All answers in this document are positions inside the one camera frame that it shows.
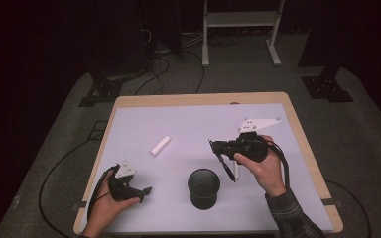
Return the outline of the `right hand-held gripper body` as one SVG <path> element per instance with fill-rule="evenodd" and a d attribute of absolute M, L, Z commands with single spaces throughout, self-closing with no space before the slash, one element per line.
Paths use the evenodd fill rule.
<path fill-rule="evenodd" d="M 239 153 L 256 163 L 260 163 L 266 158 L 269 149 L 275 150 L 277 153 L 280 153 L 281 150 L 277 145 L 273 145 L 259 135 L 258 131 L 280 122 L 280 118 L 246 118 L 238 127 L 238 137 L 235 140 L 216 141 L 215 151 L 221 151 L 230 160 L 234 159 L 235 153 Z"/>

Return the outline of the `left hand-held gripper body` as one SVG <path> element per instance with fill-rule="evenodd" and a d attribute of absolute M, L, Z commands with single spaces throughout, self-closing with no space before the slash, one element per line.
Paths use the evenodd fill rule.
<path fill-rule="evenodd" d="M 129 185 L 136 170 L 127 162 L 123 161 L 113 167 L 113 173 L 108 180 L 108 187 L 111 196 L 114 200 L 128 200 L 138 197 L 140 200 L 144 199 L 144 191 L 133 188 Z"/>

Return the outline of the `black pen holder cup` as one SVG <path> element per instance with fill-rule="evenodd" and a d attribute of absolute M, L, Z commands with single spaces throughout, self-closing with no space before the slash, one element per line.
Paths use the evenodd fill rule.
<path fill-rule="evenodd" d="M 220 189 L 218 175 L 209 169 L 198 169 L 188 178 L 190 202 L 200 210 L 208 210 L 215 206 Z"/>

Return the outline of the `person's left hand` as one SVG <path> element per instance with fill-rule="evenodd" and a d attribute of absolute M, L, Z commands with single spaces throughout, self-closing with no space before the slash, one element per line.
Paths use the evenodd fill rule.
<path fill-rule="evenodd" d="M 138 204 L 134 199 L 116 201 L 109 194 L 108 184 L 105 181 L 100 188 L 98 199 L 95 201 L 86 227 L 98 227 L 102 232 L 123 211 Z"/>

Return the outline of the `person's right hand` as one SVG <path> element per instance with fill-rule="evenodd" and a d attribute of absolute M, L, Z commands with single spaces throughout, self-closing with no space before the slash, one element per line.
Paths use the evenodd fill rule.
<path fill-rule="evenodd" d="M 281 161 L 273 150 L 268 150 L 266 158 L 261 163 L 256 163 L 239 153 L 234 154 L 234 159 L 253 174 L 258 184 L 270 197 L 277 197 L 286 192 L 282 179 Z"/>

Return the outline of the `white table mat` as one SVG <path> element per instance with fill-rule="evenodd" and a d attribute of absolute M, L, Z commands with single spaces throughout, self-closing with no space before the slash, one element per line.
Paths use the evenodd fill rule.
<path fill-rule="evenodd" d="M 116 234 L 258 233 L 277 229 L 263 189 L 245 168 L 233 182 L 208 139 L 229 141 L 246 119 L 281 122 L 261 129 L 283 150 L 290 187 L 304 213 L 322 230 L 334 226 L 319 198 L 289 115 L 282 104 L 128 107 L 115 110 L 100 148 L 98 171 L 127 161 L 136 174 L 130 184 L 152 187 L 142 203 L 121 213 L 108 227 Z M 201 168 L 220 178 L 217 202 L 208 210 L 191 204 L 190 174 Z"/>

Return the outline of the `wooden table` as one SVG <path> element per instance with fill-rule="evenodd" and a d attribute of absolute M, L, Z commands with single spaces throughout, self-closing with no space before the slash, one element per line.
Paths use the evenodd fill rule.
<path fill-rule="evenodd" d="M 113 106 L 107 128 L 105 130 L 100 148 L 105 143 L 105 134 L 111 125 L 113 114 L 118 108 L 128 107 L 171 107 L 171 106 L 201 106 L 201 105 L 236 105 L 236 104 L 282 104 L 289 115 L 290 125 L 296 135 L 297 141 L 302 149 L 308 170 L 313 180 L 317 194 L 321 199 L 327 214 L 334 226 L 331 231 L 324 231 L 328 234 L 337 233 L 342 230 L 343 223 L 334 205 L 334 201 L 329 194 L 327 186 L 322 178 L 317 161 L 309 145 L 303 127 L 299 121 L 296 111 L 289 96 L 284 92 L 251 92 L 251 93 L 214 93 L 214 94 L 183 94 L 183 95 L 148 95 L 148 96 L 120 96 Z M 87 188 L 85 190 L 82 204 L 79 209 L 74 231 L 80 232 L 84 229 L 87 216 L 86 210 L 92 192 L 103 173 L 97 169 L 100 161 L 100 149 L 98 151 Z M 256 233 L 173 233 L 173 234 L 216 234 L 225 236 L 227 234 L 256 234 Z M 138 234 L 138 235 L 173 235 L 173 234 Z"/>

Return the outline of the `black stand base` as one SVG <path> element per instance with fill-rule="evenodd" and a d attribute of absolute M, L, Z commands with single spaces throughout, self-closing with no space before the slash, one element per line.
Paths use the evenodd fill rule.
<path fill-rule="evenodd" d="M 320 75 L 303 76 L 302 82 L 312 99 L 327 99 L 329 102 L 352 102 L 349 93 L 336 81 L 340 66 L 327 65 Z"/>
<path fill-rule="evenodd" d="M 92 107 L 96 103 L 114 102 L 119 96 L 123 82 L 113 71 L 94 70 L 90 73 L 92 85 L 81 98 L 79 107 Z"/>

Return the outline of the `white metal stand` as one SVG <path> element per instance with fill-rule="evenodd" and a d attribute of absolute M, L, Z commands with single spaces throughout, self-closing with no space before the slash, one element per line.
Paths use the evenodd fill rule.
<path fill-rule="evenodd" d="M 208 0 L 204 0 L 201 64 L 204 67 L 209 66 L 208 30 L 210 28 L 271 27 L 272 33 L 270 38 L 266 40 L 266 46 L 273 65 L 279 66 L 281 61 L 275 49 L 275 41 L 285 1 L 286 0 L 279 0 L 278 7 L 274 11 L 209 12 L 207 7 Z"/>

